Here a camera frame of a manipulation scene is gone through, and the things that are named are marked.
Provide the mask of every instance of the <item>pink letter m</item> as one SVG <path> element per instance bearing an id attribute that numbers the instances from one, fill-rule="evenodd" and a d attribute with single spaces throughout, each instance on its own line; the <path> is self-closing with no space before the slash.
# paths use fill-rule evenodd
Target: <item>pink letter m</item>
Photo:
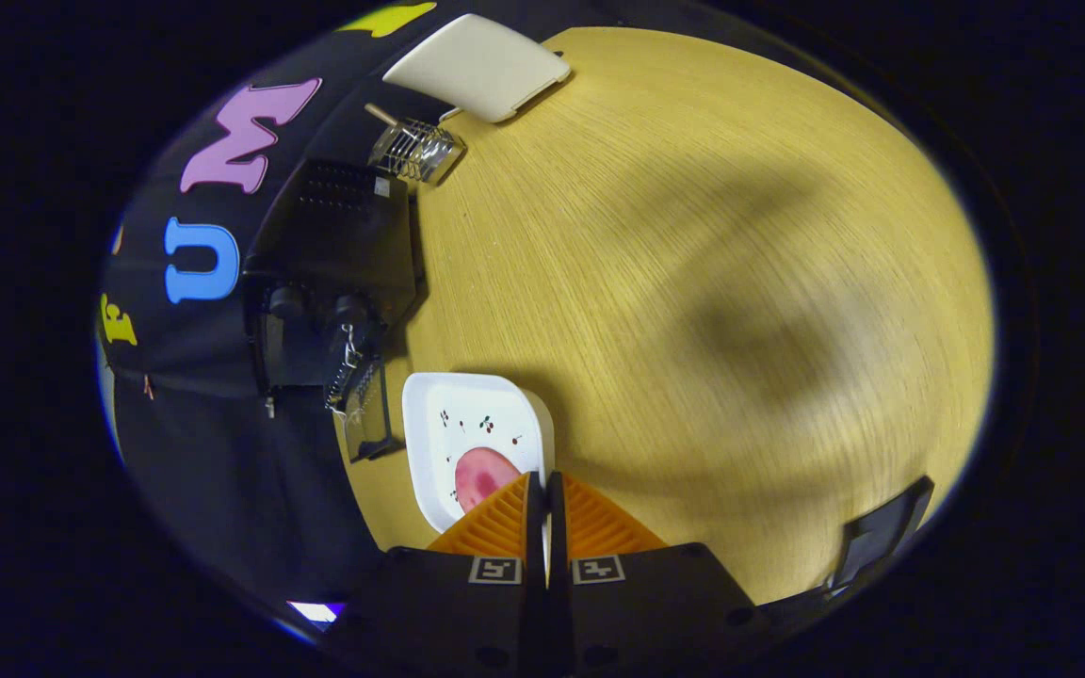
<path id="1" fill-rule="evenodd" d="M 270 118 L 276 125 L 286 125 L 304 111 L 319 87 L 320 78 L 315 77 L 301 85 L 264 89 L 250 86 L 238 91 L 216 116 L 217 124 L 229 132 L 228 137 L 192 155 L 182 170 L 178 189 L 186 193 L 197 183 L 237 183 L 246 193 L 254 193 L 261 186 L 263 176 L 267 175 L 267 157 L 255 155 L 245 162 L 237 162 L 237 158 L 279 141 L 255 118 Z"/>

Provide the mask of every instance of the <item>white tray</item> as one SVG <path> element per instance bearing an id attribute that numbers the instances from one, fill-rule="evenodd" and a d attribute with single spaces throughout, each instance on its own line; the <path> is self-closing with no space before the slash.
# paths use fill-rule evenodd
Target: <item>white tray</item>
<path id="1" fill-rule="evenodd" d="M 539 472 L 546 487 L 554 468 L 554 424 L 529 391 L 493 374 L 421 372 L 405 383 L 401 405 L 413 494 L 436 532 L 463 517 L 455 469 L 476 447 L 489 447 L 520 473 Z"/>

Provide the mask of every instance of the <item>yellow letter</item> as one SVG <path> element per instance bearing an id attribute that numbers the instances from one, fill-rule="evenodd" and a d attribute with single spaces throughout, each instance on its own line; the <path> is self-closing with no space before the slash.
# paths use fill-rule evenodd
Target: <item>yellow letter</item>
<path id="1" fill-rule="evenodd" d="M 384 38 L 401 29 L 412 21 L 436 8 L 438 3 L 398 4 L 393 8 L 374 10 L 366 17 L 355 18 L 337 30 L 370 30 L 371 38 Z"/>
<path id="2" fill-rule="evenodd" d="M 106 295 L 100 297 L 99 310 L 103 314 L 103 333 L 107 335 L 108 344 L 124 340 L 137 345 L 137 333 L 132 331 L 132 318 L 128 318 L 128 314 L 120 314 L 119 306 L 107 304 Z"/>

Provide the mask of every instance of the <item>pink object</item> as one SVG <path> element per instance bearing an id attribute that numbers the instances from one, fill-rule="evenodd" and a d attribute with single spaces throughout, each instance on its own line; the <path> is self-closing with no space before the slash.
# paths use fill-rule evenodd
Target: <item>pink object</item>
<path id="1" fill-rule="evenodd" d="M 516 481 L 522 472 L 492 447 L 473 447 L 455 466 L 455 489 L 463 512 L 485 501 L 497 489 Z"/>
<path id="2" fill-rule="evenodd" d="M 320 89 L 319 77 L 298 85 L 246 87 L 232 95 L 216 115 L 216 121 L 229 133 L 210 146 L 192 155 L 182 170 L 178 189 L 189 192 L 197 183 L 237 183 L 246 193 L 254 193 L 267 176 L 266 155 L 238 163 L 237 158 L 254 151 L 273 146 L 279 142 L 256 118 L 275 120 L 276 125 L 286 125 L 296 118 L 309 99 Z"/>

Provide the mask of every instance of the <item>blue letter u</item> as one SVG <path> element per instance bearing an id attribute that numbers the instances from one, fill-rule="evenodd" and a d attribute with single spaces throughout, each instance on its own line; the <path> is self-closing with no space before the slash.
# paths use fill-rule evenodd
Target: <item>blue letter u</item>
<path id="1" fill-rule="evenodd" d="M 183 299 L 224 299 L 237 286 L 241 270 L 241 252 L 232 233 L 208 223 L 178 223 L 167 221 L 165 234 L 167 254 L 178 247 L 210 247 L 216 253 L 216 270 L 209 273 L 191 273 L 167 266 L 167 297 L 170 304 Z"/>

